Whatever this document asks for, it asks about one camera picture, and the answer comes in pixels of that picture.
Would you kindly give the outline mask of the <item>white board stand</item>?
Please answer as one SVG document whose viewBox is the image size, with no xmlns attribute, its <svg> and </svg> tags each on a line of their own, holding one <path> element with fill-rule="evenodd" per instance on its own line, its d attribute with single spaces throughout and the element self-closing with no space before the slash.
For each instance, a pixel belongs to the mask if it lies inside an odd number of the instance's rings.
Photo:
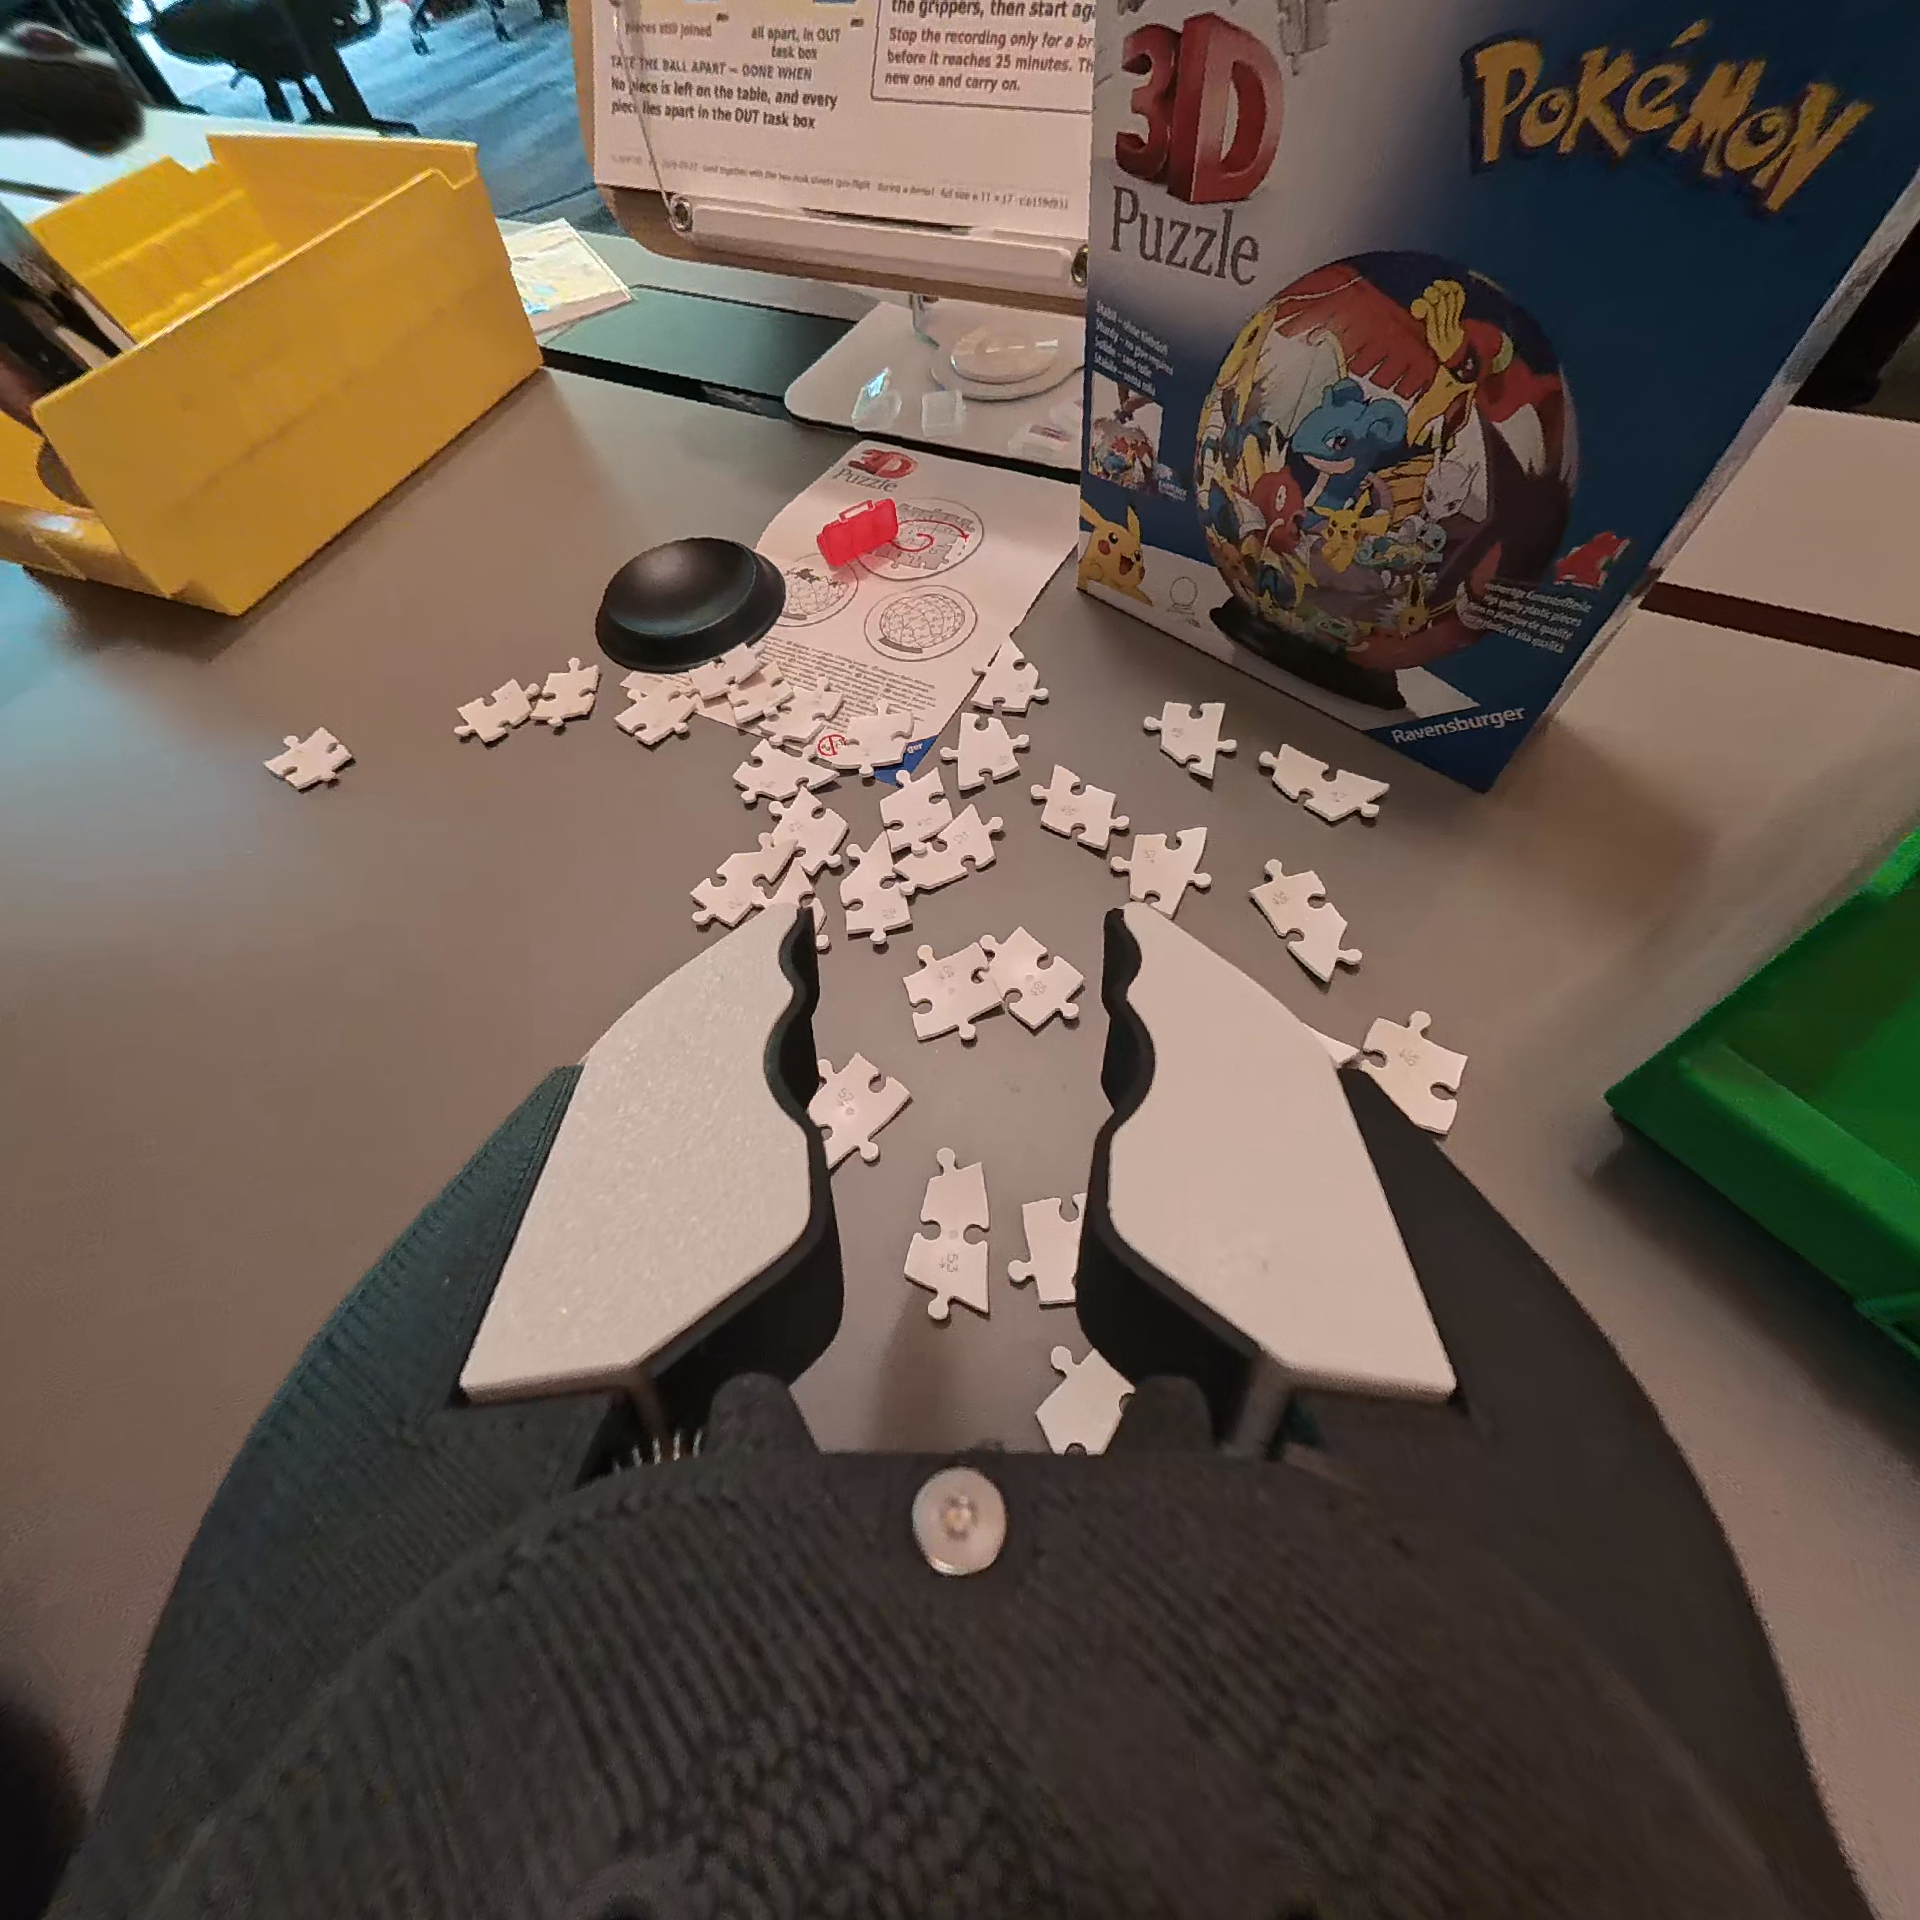
<svg viewBox="0 0 1920 1920">
<path fill-rule="evenodd" d="M 784 393 L 801 422 L 862 438 L 980 462 L 1076 473 L 1084 458 L 1086 321 L 1080 312 L 937 300 L 911 295 L 882 300 Z M 890 430 L 851 426 L 858 388 L 891 371 L 904 388 Z M 920 437 L 921 396 L 951 390 L 965 399 L 958 441 Z"/>
</svg>

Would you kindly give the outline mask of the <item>black round puzzle stand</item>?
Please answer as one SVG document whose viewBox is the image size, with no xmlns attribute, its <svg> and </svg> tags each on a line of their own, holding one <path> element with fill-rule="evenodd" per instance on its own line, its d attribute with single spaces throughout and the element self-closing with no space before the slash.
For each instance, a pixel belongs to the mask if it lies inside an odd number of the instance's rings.
<svg viewBox="0 0 1920 1920">
<path fill-rule="evenodd" d="M 723 538 L 660 542 L 608 578 L 593 637 L 623 668 L 680 675 L 761 641 L 785 607 L 785 576 Z"/>
</svg>

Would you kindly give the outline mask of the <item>green plastic bin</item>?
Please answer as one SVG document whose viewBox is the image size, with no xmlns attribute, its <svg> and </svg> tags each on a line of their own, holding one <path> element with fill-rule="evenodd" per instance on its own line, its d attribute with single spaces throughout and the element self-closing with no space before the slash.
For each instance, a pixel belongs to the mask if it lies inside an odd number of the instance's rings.
<svg viewBox="0 0 1920 1920">
<path fill-rule="evenodd" d="M 1917 831 L 1605 1106 L 1917 1355 Z"/>
</svg>

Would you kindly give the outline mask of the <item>white instruction board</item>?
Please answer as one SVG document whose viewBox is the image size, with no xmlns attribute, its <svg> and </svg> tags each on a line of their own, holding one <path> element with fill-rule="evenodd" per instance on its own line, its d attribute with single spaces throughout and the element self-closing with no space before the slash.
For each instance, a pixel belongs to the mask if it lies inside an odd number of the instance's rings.
<svg viewBox="0 0 1920 1920">
<path fill-rule="evenodd" d="M 1097 6 L 569 4 L 617 228 L 682 261 L 1077 312 Z"/>
</svg>

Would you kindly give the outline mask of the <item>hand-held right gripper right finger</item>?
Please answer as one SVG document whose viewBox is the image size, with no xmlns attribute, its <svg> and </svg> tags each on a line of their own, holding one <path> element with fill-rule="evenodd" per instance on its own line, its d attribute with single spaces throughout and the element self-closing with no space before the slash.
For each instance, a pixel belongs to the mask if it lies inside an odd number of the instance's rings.
<svg viewBox="0 0 1920 1920">
<path fill-rule="evenodd" d="M 1128 1381 L 1186 1381 L 1260 1457 L 1299 1392 L 1437 1406 L 1458 1388 L 1332 1054 L 1151 907 L 1101 924 L 1109 1102 L 1076 1314 Z"/>
</svg>

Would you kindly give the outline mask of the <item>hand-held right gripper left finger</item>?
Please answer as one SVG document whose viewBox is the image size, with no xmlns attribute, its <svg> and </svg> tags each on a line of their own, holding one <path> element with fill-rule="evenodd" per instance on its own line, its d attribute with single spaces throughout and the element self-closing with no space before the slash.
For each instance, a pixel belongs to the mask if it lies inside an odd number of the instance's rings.
<svg viewBox="0 0 1920 1920">
<path fill-rule="evenodd" d="M 831 1347 L 844 1267 L 823 1140 L 809 918 L 763 913 L 588 1049 L 458 1387 L 467 1402 L 623 1392 L 698 1428 L 722 1385 Z"/>
</svg>

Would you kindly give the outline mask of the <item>white instruction leaflet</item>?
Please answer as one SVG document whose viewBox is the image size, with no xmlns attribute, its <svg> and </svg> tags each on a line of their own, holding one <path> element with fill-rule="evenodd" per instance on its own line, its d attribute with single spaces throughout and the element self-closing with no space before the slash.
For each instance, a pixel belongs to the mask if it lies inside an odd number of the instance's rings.
<svg viewBox="0 0 1920 1920">
<path fill-rule="evenodd" d="M 819 531 L 890 499 L 896 542 L 845 568 L 819 554 Z M 853 444 L 785 505 L 755 541 L 778 564 L 784 608 L 760 638 L 755 683 L 784 704 L 746 719 L 726 698 L 700 714 L 798 746 L 808 703 L 840 694 L 829 727 L 875 708 L 909 708 L 915 730 L 898 766 L 909 774 L 963 708 L 981 672 L 1071 554 L 1077 493 L 1061 482 L 898 447 Z"/>
</svg>

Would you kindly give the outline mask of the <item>clear plastic bag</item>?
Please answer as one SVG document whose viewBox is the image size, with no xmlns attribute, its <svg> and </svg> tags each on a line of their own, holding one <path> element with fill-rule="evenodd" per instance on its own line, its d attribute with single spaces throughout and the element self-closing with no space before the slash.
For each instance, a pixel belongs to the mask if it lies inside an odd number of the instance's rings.
<svg viewBox="0 0 1920 1920">
<path fill-rule="evenodd" d="M 501 221 L 497 231 L 526 321 L 539 342 L 632 302 L 629 286 L 568 221 Z"/>
</svg>

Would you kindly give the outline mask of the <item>yellow plastic bin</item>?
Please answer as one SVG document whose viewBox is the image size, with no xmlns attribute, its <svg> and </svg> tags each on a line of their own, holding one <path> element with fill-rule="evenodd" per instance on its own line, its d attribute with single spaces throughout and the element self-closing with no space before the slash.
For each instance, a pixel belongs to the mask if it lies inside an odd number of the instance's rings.
<svg viewBox="0 0 1920 1920">
<path fill-rule="evenodd" d="M 2 428 L 2 558 L 241 614 L 542 368 L 476 149 L 208 135 L 27 228 L 132 350 Z"/>
</svg>

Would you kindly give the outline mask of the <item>blue puzzle box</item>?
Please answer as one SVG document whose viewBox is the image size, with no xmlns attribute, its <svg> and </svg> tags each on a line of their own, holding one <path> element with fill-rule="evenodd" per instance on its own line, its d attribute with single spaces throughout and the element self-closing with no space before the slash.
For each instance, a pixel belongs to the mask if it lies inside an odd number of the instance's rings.
<svg viewBox="0 0 1920 1920">
<path fill-rule="evenodd" d="M 1480 793 L 1916 228 L 1916 4 L 1104 4 L 1093 61 L 1077 589 Z"/>
</svg>

